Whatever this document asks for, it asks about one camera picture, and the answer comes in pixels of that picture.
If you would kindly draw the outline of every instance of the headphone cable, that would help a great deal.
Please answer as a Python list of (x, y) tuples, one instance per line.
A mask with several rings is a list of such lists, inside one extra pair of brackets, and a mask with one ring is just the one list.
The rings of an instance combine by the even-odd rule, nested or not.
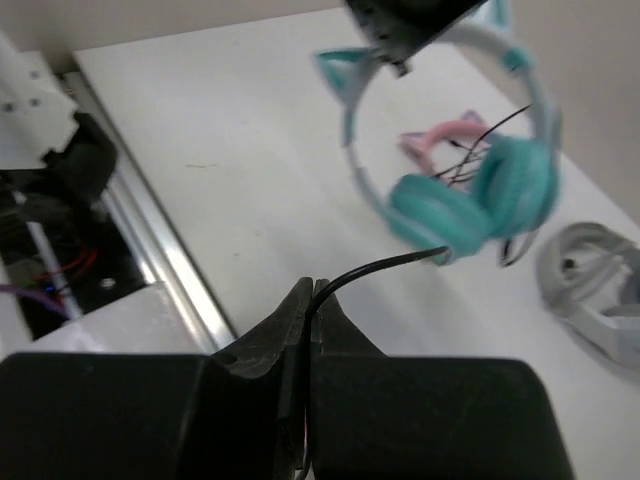
[(504, 119), (502, 119), (500, 122), (496, 123), (493, 127), (491, 127), (489, 130), (487, 130), (486, 132), (484, 132), (484, 134), (482, 134), (480, 136), (480, 138), (478, 138), (473, 145), (471, 146), (471, 148), (469, 149), (469, 152), (467, 153), (466, 157), (464, 158), (464, 160), (462, 162), (460, 162), (458, 164), (457, 167), (454, 167), (456, 170), (456, 173), (453, 175), (452, 179), (449, 181), (449, 186), (453, 185), (456, 181), (456, 179), (460, 176), (460, 174), (462, 173), (462, 169), (468, 165), (471, 161), (471, 158), (473, 156), (473, 154), (475, 153), (476, 149), (478, 148), (478, 146), (482, 143), (482, 141), (484, 139), (486, 139), (489, 135), (491, 135), (493, 132), (495, 132), (498, 128), (500, 128), (501, 126), (503, 126), (505, 123), (509, 122), (510, 120), (514, 119), (515, 117), (517, 117), (518, 115), (520, 115), (521, 113), (526, 112), (527, 110), (529, 110), (529, 108), (532, 107), (532, 104), (527, 105), (526, 107), (522, 107), (519, 110), (516, 110), (515, 112), (513, 112), (511, 115), (509, 115), (508, 117), (505, 117)]
[[(409, 263), (419, 262), (420, 260), (426, 260), (428, 258), (439, 257), (441, 255), (451, 255), (449, 247), (432, 248), (429, 250), (423, 250), (420, 252), (408, 253), (397, 257), (386, 258), (384, 260), (378, 260), (377, 262), (369, 263), (362, 267), (358, 267), (344, 275), (339, 276), (334, 281), (330, 282), (326, 287), (320, 290), (313, 296), (309, 302), (309, 306), (305, 312), (306, 321), (310, 322), (313, 317), (318, 313), (320, 307), (326, 302), (331, 295), (336, 293), (345, 285), (350, 284), (362, 277), (371, 275), (382, 270), (388, 270), (390, 268), (399, 267), (401, 265), (407, 265)], [(309, 471), (311, 470), (311, 454), (309, 452), (309, 442), (305, 443), (304, 456), (302, 462), (302, 470), (296, 475), (296, 480), (305, 480)]]

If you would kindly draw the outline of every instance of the headphone headband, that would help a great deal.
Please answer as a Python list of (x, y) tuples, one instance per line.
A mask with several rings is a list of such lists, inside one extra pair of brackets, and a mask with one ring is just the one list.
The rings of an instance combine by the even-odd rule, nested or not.
[[(499, 60), (512, 74), (522, 76), (532, 102), (534, 138), (553, 150), (553, 118), (555, 106), (542, 86), (535, 63), (527, 50), (515, 42), (506, 31), (487, 27), (472, 19), (453, 25), (434, 43), (456, 43), (479, 49)], [(355, 140), (355, 112), (367, 86), (382, 67), (372, 48), (332, 50), (316, 55), (319, 68), (331, 89), (345, 107), (343, 145)]]
[(524, 78), (534, 105), (534, 139), (505, 137), (494, 145), (470, 195), (457, 192), (463, 195), (457, 196), (436, 180), (408, 175), (400, 180), (387, 203), (359, 162), (354, 145), (357, 107), (382, 66), (378, 53), (371, 48), (341, 49), (318, 54), (316, 59), (344, 107), (342, 143), (365, 199), (396, 234), (414, 246), (449, 246), (451, 256), (443, 263), (436, 260), (442, 265), (475, 255), (489, 239), (535, 231), (546, 221), (558, 196), (555, 155), (561, 122), (528, 53), (506, 30), (467, 19), (436, 41), (454, 41), (497, 56), (507, 70)]

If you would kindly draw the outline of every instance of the wire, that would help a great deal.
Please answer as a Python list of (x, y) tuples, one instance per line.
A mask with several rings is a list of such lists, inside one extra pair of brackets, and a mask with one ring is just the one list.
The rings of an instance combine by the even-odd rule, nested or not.
[[(468, 147), (466, 145), (463, 145), (462, 143), (458, 142), (457, 140), (454, 139), (450, 139), (449, 140), (449, 145), (451, 145), (454, 148), (459, 148), (460, 150), (465, 150), (467, 152), (471, 152), (473, 151), (473, 149), (471, 147)], [(482, 150), (478, 150), (476, 152), (477, 155), (482, 155), (484, 153), (487, 153), (489, 150), (491, 150), (491, 147), (484, 147)]]
[(61, 267), (60, 270), (56, 272), (50, 272), (50, 273), (45, 273), (44, 275), (40, 275), (39, 277), (34, 278), (33, 281), (36, 283), (41, 282), (43, 280), (47, 280), (53, 277), (54, 275), (58, 275), (60, 273), (66, 272), (67, 270), (71, 270), (74, 267), (77, 267), (78, 265), (80, 265), (80, 263), (84, 261), (85, 258), (87, 258), (87, 254), (88, 254), (88, 250), (86, 248), (83, 248), (80, 256), (76, 258), (74, 261), (72, 261), (71, 263), (68, 263), (64, 267)]
[(502, 268), (509, 268), (509, 267), (513, 267), (516, 263), (518, 263), (520, 260), (522, 260), (524, 258), (524, 256), (529, 253), (529, 250), (531, 249), (531, 247), (533, 246), (534, 242), (536, 241), (536, 238), (538, 238), (538, 233), (540, 232), (540, 229), (535, 229), (531, 232), (529, 232), (527, 234), (527, 238), (525, 239), (524, 243), (522, 244), (522, 247), (520, 247), (520, 251), (518, 252), (518, 254), (513, 257), (511, 260), (507, 260), (510, 256), (511, 256), (511, 250), (513, 248), (513, 239), (510, 238), (509, 240), (504, 242), (504, 246), (502, 248), (502, 256), (499, 260), (500, 266)]
[(15, 285), (0, 284), (0, 293), (10, 293), (18, 297), (30, 298), (49, 310), (56, 312), (58, 315), (69, 318), (67, 311), (62, 306), (58, 305), (55, 300), (40, 290), (30, 290), (28, 288), (16, 287)]
[[(424, 250), (421, 252), (409, 253), (406, 255), (400, 255), (397, 257), (386, 258), (384, 260), (378, 260), (377, 262), (358, 267), (355, 270), (341, 275), (333, 282), (330, 282), (326, 287), (320, 290), (309, 302), (307, 311), (305, 312), (305, 318), (310, 321), (318, 313), (320, 307), (326, 302), (331, 295), (336, 293), (345, 285), (358, 280), (359, 278), (366, 277), (372, 273), (379, 272), (381, 270), (387, 270), (389, 268), (399, 267), (401, 265), (407, 265), (409, 263), (419, 262), (420, 260), (426, 260), (428, 258), (438, 257), (440, 255), (451, 255), (449, 247), (439, 247), (430, 250)], [(311, 455), (309, 452), (309, 444), (304, 446), (304, 456), (302, 461), (302, 470), (298, 472), (295, 480), (305, 480), (311, 470)]]
[(78, 273), (76, 273), (73, 276), (74, 280), (77, 280), (78, 278), (82, 277), (85, 273), (87, 273), (89, 269), (93, 266), (93, 264), (96, 263), (97, 259), (98, 259), (98, 250), (94, 250), (91, 252), (91, 255), (89, 255), (89, 258), (87, 259), (87, 263), (85, 263), (82, 266), (82, 268), (78, 271)]
[[(467, 160), (467, 163), (465, 165), (470, 165), (472, 163), (476, 163), (476, 162), (481, 162), (482, 160), (484, 160), (484, 156), (482, 155), (482, 151), (474, 153), (472, 155), (472, 157)], [(436, 175), (434, 175), (434, 178), (442, 178), (445, 175), (447, 175), (448, 173), (453, 172), (454, 170), (456, 170), (458, 167), (460, 166), (460, 164), (458, 165), (454, 165), (451, 168), (447, 168), (446, 170), (443, 170), (442, 172), (437, 173)]]
[(453, 179), (450, 181), (449, 185), (453, 185), (453, 182), (460, 175), (460, 173), (462, 172), (462, 169), (465, 167), (465, 165), (468, 165), (471, 162), (471, 157), (475, 153), (476, 148), (478, 148), (478, 146), (482, 143), (482, 141), (485, 138), (487, 138), (489, 135), (491, 135), (493, 132), (495, 132), (498, 128), (503, 126), (505, 123), (507, 123), (510, 120), (514, 119), (515, 117), (517, 117), (521, 113), (526, 112), (529, 108), (531, 108), (531, 104), (527, 105), (526, 107), (522, 107), (519, 110), (516, 110), (515, 112), (513, 112), (508, 117), (506, 117), (503, 120), (501, 120), (500, 122), (496, 123), (493, 127), (491, 127), (489, 130), (487, 130), (482, 136), (480, 136), (480, 138), (478, 138), (473, 143), (473, 145), (471, 146), (471, 149), (469, 150), (469, 153), (467, 153), (467, 156), (465, 157), (465, 159), (460, 164), (458, 164), (457, 167), (454, 167), (455, 170), (456, 170), (456, 173), (454, 174)]
[(465, 173), (454, 180), (451, 185), (463, 185), (465, 183), (473, 182), (476, 179), (476, 176), (476, 172)]

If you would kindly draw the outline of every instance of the white robot part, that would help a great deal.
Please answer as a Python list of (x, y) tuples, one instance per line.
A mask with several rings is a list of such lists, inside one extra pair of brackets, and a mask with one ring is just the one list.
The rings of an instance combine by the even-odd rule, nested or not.
[(0, 72), (2, 123), (11, 124), (32, 158), (63, 151), (78, 128), (73, 119), (77, 105), (34, 69), (1, 30)]

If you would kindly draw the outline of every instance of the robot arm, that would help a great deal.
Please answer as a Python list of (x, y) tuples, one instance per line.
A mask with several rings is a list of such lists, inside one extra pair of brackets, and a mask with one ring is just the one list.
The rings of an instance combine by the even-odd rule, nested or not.
[(411, 56), (464, 16), (511, 31), (511, 9), (505, 0), (346, 0), (378, 58), (399, 76), (409, 72)]
[(66, 149), (78, 124), (76, 103), (51, 88), (0, 30), (0, 110), (18, 125), (28, 152), (41, 158)]

